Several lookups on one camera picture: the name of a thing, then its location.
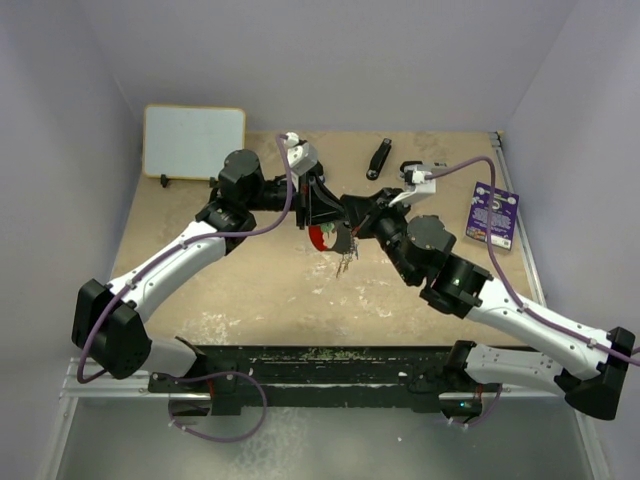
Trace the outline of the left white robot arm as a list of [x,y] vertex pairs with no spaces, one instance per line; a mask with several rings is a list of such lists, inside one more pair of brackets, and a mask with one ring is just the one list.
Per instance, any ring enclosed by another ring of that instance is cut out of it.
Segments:
[[321,233],[324,222],[312,209],[338,200],[325,186],[315,149],[302,142],[280,154],[283,174],[266,179],[254,151],[231,152],[210,180],[207,203],[174,240],[129,272],[107,283],[91,279],[79,289],[71,339],[81,351],[80,383],[145,370],[171,378],[184,392],[202,387],[213,373],[207,356],[183,338],[151,337],[145,324],[201,270],[246,239],[275,230],[290,212],[299,227]]

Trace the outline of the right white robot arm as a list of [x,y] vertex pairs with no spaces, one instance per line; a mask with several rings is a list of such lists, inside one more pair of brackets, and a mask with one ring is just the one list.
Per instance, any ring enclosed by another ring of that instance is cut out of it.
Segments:
[[529,346],[498,350],[468,343],[445,366],[456,391],[474,384],[513,384],[560,395],[575,410],[615,419],[635,336],[571,320],[518,294],[502,270],[490,273],[453,251],[456,238],[434,215],[408,219],[397,189],[340,199],[353,237],[374,239],[404,283],[420,290],[433,309],[500,330]]

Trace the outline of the grey black stapler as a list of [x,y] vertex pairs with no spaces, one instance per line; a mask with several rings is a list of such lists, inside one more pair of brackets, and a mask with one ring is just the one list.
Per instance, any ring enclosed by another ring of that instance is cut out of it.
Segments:
[[436,173],[448,169],[445,162],[424,162],[419,160],[405,161],[399,167],[400,176],[403,177],[408,171],[427,171]]

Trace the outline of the purple card package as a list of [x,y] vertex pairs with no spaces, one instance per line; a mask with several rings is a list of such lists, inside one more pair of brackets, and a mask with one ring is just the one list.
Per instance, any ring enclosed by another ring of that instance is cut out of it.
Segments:
[[477,182],[473,188],[465,235],[470,239],[485,242],[487,239],[488,211],[491,211],[491,243],[510,251],[513,247],[519,195],[495,189],[490,200],[490,185]]

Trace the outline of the small whiteboard yellow frame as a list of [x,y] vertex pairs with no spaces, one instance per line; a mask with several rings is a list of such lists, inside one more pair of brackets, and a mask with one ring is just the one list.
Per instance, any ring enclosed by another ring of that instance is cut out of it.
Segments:
[[144,110],[142,171],[149,178],[209,180],[245,143],[240,108],[149,104]]

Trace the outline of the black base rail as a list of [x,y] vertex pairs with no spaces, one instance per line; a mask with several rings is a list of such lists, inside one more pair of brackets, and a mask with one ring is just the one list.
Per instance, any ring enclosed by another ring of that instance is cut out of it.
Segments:
[[401,408],[474,418],[497,393],[449,362],[442,346],[203,346],[187,383],[155,373],[148,387],[179,416],[246,407]]

